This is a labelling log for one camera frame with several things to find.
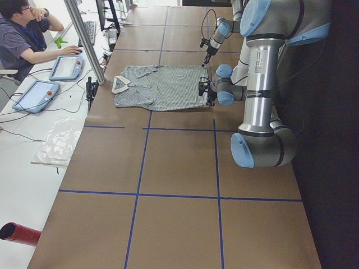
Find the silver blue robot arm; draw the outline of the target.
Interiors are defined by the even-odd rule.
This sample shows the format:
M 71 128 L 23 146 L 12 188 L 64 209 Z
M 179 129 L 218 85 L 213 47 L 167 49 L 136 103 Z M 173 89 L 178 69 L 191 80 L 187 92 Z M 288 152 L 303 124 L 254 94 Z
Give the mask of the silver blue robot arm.
M 245 10 L 245 1 L 219 1 L 224 3 L 230 3 L 233 10 L 233 20 L 227 20 L 225 18 L 216 18 L 214 35 L 206 39 L 202 36 L 200 47 L 207 46 L 206 56 L 203 60 L 202 67 L 206 67 L 212 56 L 216 55 L 223 42 L 230 37 L 232 33 L 240 32 L 240 23 L 243 12 Z
M 231 153 L 244 168 L 282 166 L 296 154 L 296 139 L 273 111 L 279 49 L 321 41 L 330 29 L 331 1 L 232 1 L 233 19 L 219 18 L 203 39 L 204 64 L 232 33 L 244 38 L 235 68 L 221 64 L 210 82 L 199 83 L 207 104 L 244 101 L 243 122 L 231 137 Z

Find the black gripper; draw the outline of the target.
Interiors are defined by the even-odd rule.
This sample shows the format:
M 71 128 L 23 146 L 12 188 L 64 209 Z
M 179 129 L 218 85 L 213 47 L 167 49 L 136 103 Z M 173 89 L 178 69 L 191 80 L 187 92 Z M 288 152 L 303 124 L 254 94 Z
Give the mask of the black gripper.
M 210 59 L 212 56 L 216 55 L 218 49 L 217 48 L 214 48 L 214 47 L 211 47 L 209 46 L 206 50 L 207 52 L 207 56 L 204 58 L 204 61 L 202 63 L 202 67 L 206 67 L 206 65 L 209 63 Z
M 217 93 L 212 90 L 207 91 L 207 102 L 206 105 L 208 107 L 215 106 L 215 100 L 217 98 Z

